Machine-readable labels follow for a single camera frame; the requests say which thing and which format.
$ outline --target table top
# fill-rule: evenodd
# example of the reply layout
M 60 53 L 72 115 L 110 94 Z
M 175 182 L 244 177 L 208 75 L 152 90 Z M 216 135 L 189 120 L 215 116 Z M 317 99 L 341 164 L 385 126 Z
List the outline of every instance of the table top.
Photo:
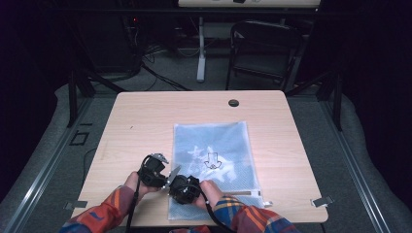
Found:
M 179 7 L 191 8 L 318 8 L 321 0 L 179 0 Z
M 239 106 L 230 107 L 235 99 Z M 79 196 L 87 208 L 100 203 L 137 171 L 144 157 L 161 152 L 172 163 L 176 123 L 246 121 L 263 200 L 291 222 L 324 222 L 321 193 L 285 94 L 277 90 L 123 92 L 118 95 Z M 167 175 L 170 164 L 162 174 Z M 212 220 L 168 220 L 168 190 L 145 195 L 132 226 L 186 226 Z M 76 208 L 73 216 L 83 212 Z

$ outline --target plastic bag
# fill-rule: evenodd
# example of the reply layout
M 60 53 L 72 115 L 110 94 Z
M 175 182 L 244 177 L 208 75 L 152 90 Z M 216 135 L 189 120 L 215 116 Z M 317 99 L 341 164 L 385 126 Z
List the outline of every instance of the plastic bag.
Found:
M 181 175 L 213 180 L 222 192 L 241 193 L 235 196 L 243 203 L 263 207 L 245 121 L 176 124 L 172 168 L 178 166 Z M 193 205 L 169 200 L 169 219 L 209 218 Z

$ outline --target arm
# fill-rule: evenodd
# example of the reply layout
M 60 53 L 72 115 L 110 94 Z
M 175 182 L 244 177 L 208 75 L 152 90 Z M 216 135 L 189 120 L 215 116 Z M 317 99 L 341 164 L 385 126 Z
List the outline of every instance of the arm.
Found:
M 224 196 L 212 181 L 203 181 L 200 187 L 209 199 L 216 218 L 238 233 L 242 232 L 299 232 L 293 224 L 278 214 L 247 206 L 231 196 Z M 200 196 L 194 203 L 206 209 Z
M 92 207 L 78 216 L 69 219 L 60 229 L 64 232 L 105 232 L 120 225 L 127 216 L 137 187 L 138 175 L 132 172 L 124 185 L 116 188 L 100 206 Z M 148 192 L 157 191 L 156 187 L 147 187 L 140 183 L 139 199 Z

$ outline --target person's right hand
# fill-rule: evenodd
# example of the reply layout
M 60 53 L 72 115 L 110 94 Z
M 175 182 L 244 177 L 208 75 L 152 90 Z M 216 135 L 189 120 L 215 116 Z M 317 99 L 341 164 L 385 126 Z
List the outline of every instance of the person's right hand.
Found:
M 132 172 L 128 177 L 127 180 L 124 182 L 124 185 L 130 187 L 133 192 L 136 191 L 137 188 L 137 182 L 139 180 L 139 175 L 137 175 L 137 172 Z M 137 203 L 139 203 L 143 196 L 148 194 L 149 192 L 156 192 L 159 191 L 160 187 L 151 187 L 151 186 L 146 186 L 143 182 L 140 182 L 139 186 L 139 199 L 137 200 Z
M 212 210 L 214 210 L 219 199 L 223 197 L 223 193 L 218 188 L 218 186 L 213 181 L 210 181 L 210 180 L 205 180 L 201 182 L 200 188 L 202 189 L 207 199 L 209 200 L 209 204 L 212 207 Z M 194 200 L 193 204 L 198 208 L 206 210 L 206 202 L 202 194 L 200 194 L 200 196 L 196 198 L 196 200 Z

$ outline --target plaid sleeve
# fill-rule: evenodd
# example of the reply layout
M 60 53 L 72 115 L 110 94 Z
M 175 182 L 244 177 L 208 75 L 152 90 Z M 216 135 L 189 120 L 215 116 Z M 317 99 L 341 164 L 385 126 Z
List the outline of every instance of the plaid sleeve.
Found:
M 238 233 L 299 232 L 284 217 L 255 206 L 247 206 L 234 197 L 222 197 L 215 207 L 215 216 Z
M 120 225 L 128 214 L 133 200 L 133 190 L 128 186 L 116 188 L 100 205 L 69 219 L 60 233 L 105 232 Z
M 171 230 L 169 233 L 211 233 L 211 231 L 207 225 L 201 225 L 190 229 L 174 229 Z

